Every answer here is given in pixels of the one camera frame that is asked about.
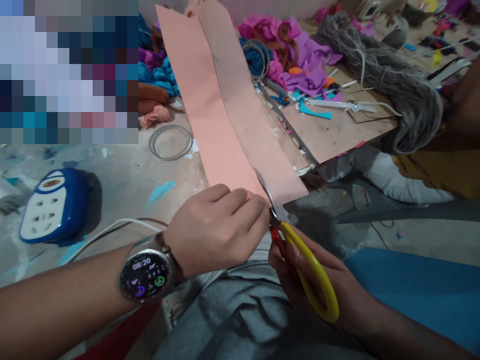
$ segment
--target blue mat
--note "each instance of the blue mat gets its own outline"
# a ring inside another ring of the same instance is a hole
[[[480,267],[374,248],[345,265],[371,295],[480,356]]]

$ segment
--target red scissors handle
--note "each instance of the red scissors handle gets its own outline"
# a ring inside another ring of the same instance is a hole
[[[275,226],[270,226],[270,235],[271,235],[271,241],[276,243],[278,245],[278,248],[280,249],[280,254],[281,257],[285,259],[286,265],[288,266],[288,272],[290,273],[290,276],[295,279],[295,281],[299,282],[300,278],[297,273],[297,269],[292,265],[289,255],[287,253],[287,248],[285,247],[285,242],[282,240],[280,233],[279,233],[279,228]]]

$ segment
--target power strip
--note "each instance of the power strip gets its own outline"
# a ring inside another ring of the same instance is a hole
[[[71,245],[85,225],[88,202],[87,180],[80,171],[63,168],[49,172],[28,200],[21,240]]]

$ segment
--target scissors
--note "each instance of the scissors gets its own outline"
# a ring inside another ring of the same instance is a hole
[[[287,243],[289,243],[290,245],[296,246],[296,248],[300,250],[300,252],[303,254],[305,259],[308,261],[318,282],[320,283],[320,287],[325,297],[326,308],[320,303],[317,295],[315,294],[315,291],[312,289],[312,286],[310,282],[307,280],[307,278],[305,278],[305,276],[300,271],[296,270],[296,272],[298,273],[300,282],[303,286],[303,290],[305,291],[306,297],[310,302],[310,305],[313,307],[315,312],[326,322],[329,322],[329,323],[336,322],[337,319],[339,318],[339,303],[337,301],[334,288],[330,283],[329,277],[325,273],[324,268],[319,263],[315,255],[312,253],[309,247],[305,245],[302,239],[294,232],[290,224],[288,222],[284,222],[279,219],[274,209],[275,208],[274,198],[272,196],[272,193],[270,192],[270,189],[267,183],[265,182],[262,174],[260,174],[260,172],[257,169],[255,169],[255,172],[263,190],[265,190],[265,193],[272,204],[272,207],[270,208],[270,224],[272,225],[273,228],[278,228],[281,231]],[[272,229],[270,229],[270,233],[272,234],[272,240],[277,242],[278,247],[280,249],[280,253],[282,257],[285,259],[285,262],[287,263],[288,268],[290,270],[291,268],[293,268],[293,266],[290,260],[288,259],[288,255],[287,255],[284,244],[281,243],[281,240],[278,239],[278,237],[275,234],[275,231],[272,233]]]

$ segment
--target silver watch case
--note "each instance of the silver watch case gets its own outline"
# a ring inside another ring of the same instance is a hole
[[[165,260],[165,262],[168,265],[168,279],[166,280],[166,286],[164,289],[155,294],[154,296],[144,298],[144,299],[139,299],[137,297],[131,296],[127,292],[124,291],[124,288],[122,286],[121,282],[121,276],[122,273],[125,269],[125,265],[121,268],[120,274],[118,275],[118,288],[122,294],[122,296],[127,299],[128,301],[131,301],[132,303],[137,303],[137,304],[147,304],[147,303],[153,303],[155,301],[158,301],[160,299],[163,299],[167,295],[171,294],[174,291],[175,288],[175,274],[176,274],[176,269],[175,269],[175,262],[173,261],[173,258],[171,257],[171,252],[170,252],[170,247],[165,245],[165,246],[160,246],[160,244],[156,241],[156,238],[161,234],[161,232],[156,233],[154,235],[151,235],[149,237],[144,238],[143,240],[138,241],[130,250],[128,253],[128,256],[125,260],[125,264],[128,263],[132,258],[134,258],[137,255],[140,254],[145,254],[145,253],[150,253],[150,254],[156,254],[160,256],[162,259]]]

